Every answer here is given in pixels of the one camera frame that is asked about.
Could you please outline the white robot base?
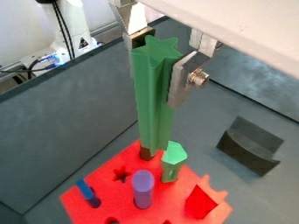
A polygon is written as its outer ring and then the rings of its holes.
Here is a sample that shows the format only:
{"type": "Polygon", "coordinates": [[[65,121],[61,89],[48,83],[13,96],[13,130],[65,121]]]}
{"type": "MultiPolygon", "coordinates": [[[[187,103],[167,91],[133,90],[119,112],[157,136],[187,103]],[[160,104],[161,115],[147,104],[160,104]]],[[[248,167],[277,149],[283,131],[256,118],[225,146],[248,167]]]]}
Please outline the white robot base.
{"type": "Polygon", "coordinates": [[[99,42],[89,34],[81,0],[35,1],[47,13],[55,39],[43,53],[23,61],[28,79],[44,74],[99,47],[99,42]]]}

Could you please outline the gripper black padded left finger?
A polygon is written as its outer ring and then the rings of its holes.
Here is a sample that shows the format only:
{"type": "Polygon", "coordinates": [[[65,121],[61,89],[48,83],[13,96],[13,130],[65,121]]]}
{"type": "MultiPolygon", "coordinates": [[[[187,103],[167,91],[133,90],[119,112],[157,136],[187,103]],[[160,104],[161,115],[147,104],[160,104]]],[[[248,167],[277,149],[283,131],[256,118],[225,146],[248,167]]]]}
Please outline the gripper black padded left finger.
{"type": "Polygon", "coordinates": [[[119,22],[125,49],[131,52],[145,44],[145,36],[155,35],[155,29],[145,20],[145,7],[136,0],[108,0],[119,22]]]}

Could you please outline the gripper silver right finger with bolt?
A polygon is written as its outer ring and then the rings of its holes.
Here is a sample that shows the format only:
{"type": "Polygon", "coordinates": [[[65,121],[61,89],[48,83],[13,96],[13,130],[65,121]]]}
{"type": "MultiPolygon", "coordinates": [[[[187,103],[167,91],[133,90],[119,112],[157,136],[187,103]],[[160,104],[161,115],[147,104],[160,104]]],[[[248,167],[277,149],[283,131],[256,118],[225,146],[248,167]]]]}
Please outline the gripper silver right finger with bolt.
{"type": "Polygon", "coordinates": [[[203,71],[223,44],[201,31],[191,29],[189,46],[195,51],[188,52],[172,65],[172,78],[167,96],[167,104],[176,109],[189,96],[191,88],[203,88],[209,75],[203,71]]]}

